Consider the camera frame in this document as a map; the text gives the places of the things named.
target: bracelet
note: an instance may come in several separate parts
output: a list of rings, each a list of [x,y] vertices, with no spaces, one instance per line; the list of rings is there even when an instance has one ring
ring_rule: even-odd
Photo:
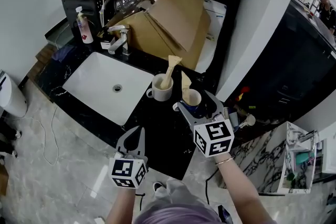
[[[229,158],[229,159],[226,159],[225,161],[222,161],[222,162],[219,162],[219,163],[216,163],[216,165],[220,165],[220,164],[223,164],[223,163],[227,163],[229,161],[233,160],[233,157]]]

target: soap bottle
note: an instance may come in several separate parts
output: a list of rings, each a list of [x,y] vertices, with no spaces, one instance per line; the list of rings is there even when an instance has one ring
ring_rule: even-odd
[[[77,7],[76,12],[78,13],[77,24],[82,36],[82,40],[85,44],[90,44],[93,42],[93,37],[90,31],[88,19],[82,13],[82,7]]]

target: paper box flap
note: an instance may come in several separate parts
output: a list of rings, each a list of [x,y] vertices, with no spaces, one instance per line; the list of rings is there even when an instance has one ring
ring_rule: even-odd
[[[150,16],[184,50],[189,51],[197,32],[204,0],[157,0]]]

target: person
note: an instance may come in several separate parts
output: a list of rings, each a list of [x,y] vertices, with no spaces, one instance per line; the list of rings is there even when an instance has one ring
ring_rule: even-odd
[[[331,34],[335,33],[336,28],[336,11],[331,6],[330,0],[320,0],[318,12],[320,14],[321,21],[327,26]]]
[[[243,224],[275,223],[263,207],[258,192],[229,153],[215,157],[237,213]],[[216,212],[201,199],[193,196],[177,179],[169,179],[166,187],[153,184],[155,201],[147,205],[134,224],[219,224]],[[106,224],[131,224],[135,189],[120,188]]]
[[[0,121],[0,133],[2,133],[9,141],[16,140],[21,137],[21,132],[15,131],[13,128],[9,127],[4,121]],[[5,152],[17,157],[16,150],[13,145],[0,140],[0,152]]]

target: white sink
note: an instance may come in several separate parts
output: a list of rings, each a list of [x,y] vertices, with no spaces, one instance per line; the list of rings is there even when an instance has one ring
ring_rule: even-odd
[[[153,77],[148,72],[94,52],[63,88],[105,118],[124,125]]]

